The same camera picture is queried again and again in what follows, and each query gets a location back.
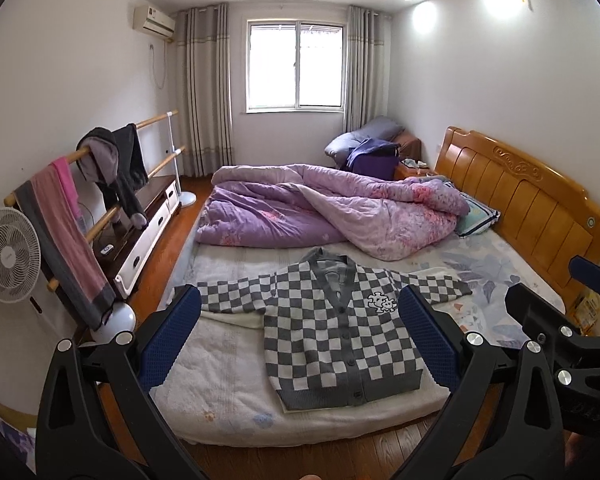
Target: purple comforter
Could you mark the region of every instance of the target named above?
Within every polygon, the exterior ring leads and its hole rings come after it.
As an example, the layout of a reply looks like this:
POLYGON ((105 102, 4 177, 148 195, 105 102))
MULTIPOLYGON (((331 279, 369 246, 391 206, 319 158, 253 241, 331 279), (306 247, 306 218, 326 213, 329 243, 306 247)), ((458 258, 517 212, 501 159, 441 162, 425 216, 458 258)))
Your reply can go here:
POLYGON ((212 179, 196 240, 258 248, 348 240, 379 260, 442 240, 469 206, 440 180, 387 182, 320 166, 229 166, 212 179))

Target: curtain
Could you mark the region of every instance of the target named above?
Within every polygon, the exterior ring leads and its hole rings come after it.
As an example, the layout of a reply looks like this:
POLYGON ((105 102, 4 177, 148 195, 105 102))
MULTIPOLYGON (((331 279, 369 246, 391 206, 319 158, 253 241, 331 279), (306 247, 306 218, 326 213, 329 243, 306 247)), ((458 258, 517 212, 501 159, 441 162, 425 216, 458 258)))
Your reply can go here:
POLYGON ((349 6, 345 132, 357 130, 381 113, 384 87, 384 22, 384 14, 349 6))
POLYGON ((205 176, 234 163, 231 144, 228 5, 183 10, 176 19, 176 84, 184 173, 205 176))

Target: window sill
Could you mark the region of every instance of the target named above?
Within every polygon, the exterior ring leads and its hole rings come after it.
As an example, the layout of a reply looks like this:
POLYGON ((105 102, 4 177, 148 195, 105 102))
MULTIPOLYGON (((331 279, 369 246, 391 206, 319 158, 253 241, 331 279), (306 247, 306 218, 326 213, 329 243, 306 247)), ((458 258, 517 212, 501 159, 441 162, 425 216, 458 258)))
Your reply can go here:
POLYGON ((331 114, 341 114, 344 112, 342 108, 253 108, 244 112, 245 114, 279 114, 281 112, 320 112, 320 113, 331 113, 331 114))

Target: white fan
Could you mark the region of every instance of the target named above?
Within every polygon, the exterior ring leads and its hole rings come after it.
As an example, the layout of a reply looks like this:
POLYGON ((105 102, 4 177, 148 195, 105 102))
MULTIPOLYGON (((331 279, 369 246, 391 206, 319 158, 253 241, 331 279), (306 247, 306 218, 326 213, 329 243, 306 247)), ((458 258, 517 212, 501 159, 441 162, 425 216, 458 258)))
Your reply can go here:
POLYGON ((0 209, 0 301, 24 300, 40 274, 40 242, 29 219, 17 209, 0 209))

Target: window pane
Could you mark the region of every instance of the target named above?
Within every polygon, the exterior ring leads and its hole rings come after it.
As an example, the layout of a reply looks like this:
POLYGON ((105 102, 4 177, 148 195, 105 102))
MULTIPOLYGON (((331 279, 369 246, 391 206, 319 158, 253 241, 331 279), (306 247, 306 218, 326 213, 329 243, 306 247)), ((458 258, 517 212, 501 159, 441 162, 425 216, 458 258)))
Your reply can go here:
POLYGON ((300 26, 300 104, 341 106, 342 27, 300 26))
POLYGON ((296 104, 296 24, 251 25, 249 108, 296 104))

